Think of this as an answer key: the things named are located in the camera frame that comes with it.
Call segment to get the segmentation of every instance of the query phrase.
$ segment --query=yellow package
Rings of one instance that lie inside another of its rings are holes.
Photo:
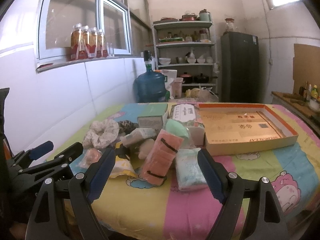
[[[134,172],[130,162],[130,151],[128,148],[124,147],[122,142],[116,143],[116,164],[111,171],[110,178],[115,178],[120,175],[128,175],[137,178],[138,175]]]

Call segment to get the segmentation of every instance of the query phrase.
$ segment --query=white wall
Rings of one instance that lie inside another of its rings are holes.
[[[142,58],[120,58],[37,74],[38,1],[15,0],[0,22],[0,88],[10,88],[4,130],[14,154],[47,140],[56,149],[108,106],[134,102],[133,81],[146,70]]]
[[[269,10],[266,0],[242,0],[246,18],[246,31],[259,38],[260,101],[271,103],[271,91],[292,93],[294,43],[320,47],[320,30],[303,2],[298,1]],[[271,36],[271,66],[269,75],[269,34]]]
[[[180,19],[186,11],[199,15],[199,11],[207,9],[212,15],[217,35],[218,61],[221,62],[220,37],[226,28],[225,19],[235,19],[239,32],[245,32],[245,15],[242,0],[148,0],[151,21],[162,17]]]

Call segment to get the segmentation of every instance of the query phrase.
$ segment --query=black strap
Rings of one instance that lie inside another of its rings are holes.
[[[167,178],[167,176],[160,176],[160,175],[157,175],[157,174],[152,173],[151,171],[147,171],[147,173],[148,173],[149,175],[152,175],[152,176],[157,177],[157,178],[159,178],[159,179],[165,179],[165,178]]]
[[[170,146],[169,144],[167,144],[167,142],[165,141],[165,139],[164,139],[164,138],[161,138],[161,140],[160,140],[160,141],[162,141],[162,142],[163,142],[163,144],[164,144],[165,146],[167,146],[170,150],[174,151],[175,153],[177,153],[177,152],[178,152],[175,148],[173,148],[172,146]]]

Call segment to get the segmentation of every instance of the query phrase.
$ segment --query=cardboard box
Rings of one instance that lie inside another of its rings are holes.
[[[159,133],[167,122],[168,114],[168,104],[148,104],[138,116],[139,127],[153,128]]]
[[[199,108],[191,104],[172,106],[170,118],[180,121],[190,131],[195,146],[204,144],[204,125],[202,123]]]
[[[308,81],[320,85],[320,47],[295,44],[293,58],[293,93],[299,94],[299,88]]]
[[[272,150],[295,144],[298,133],[261,104],[200,104],[205,147],[212,156]]]

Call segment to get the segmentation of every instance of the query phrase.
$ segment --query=pink towel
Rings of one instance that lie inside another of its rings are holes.
[[[161,185],[182,142],[183,138],[161,130],[145,160],[141,176],[153,185]]]

